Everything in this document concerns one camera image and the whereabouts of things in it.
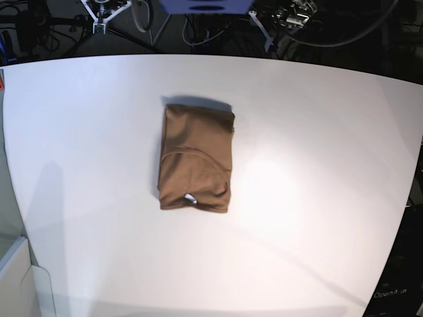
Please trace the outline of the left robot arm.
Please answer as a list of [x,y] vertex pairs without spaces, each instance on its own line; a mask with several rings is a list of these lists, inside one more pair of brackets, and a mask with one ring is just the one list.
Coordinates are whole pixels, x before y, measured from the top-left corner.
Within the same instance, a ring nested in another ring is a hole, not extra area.
[[265,37],[264,49],[274,52],[286,39],[285,31],[298,31],[317,12],[314,1],[253,1],[248,15]]

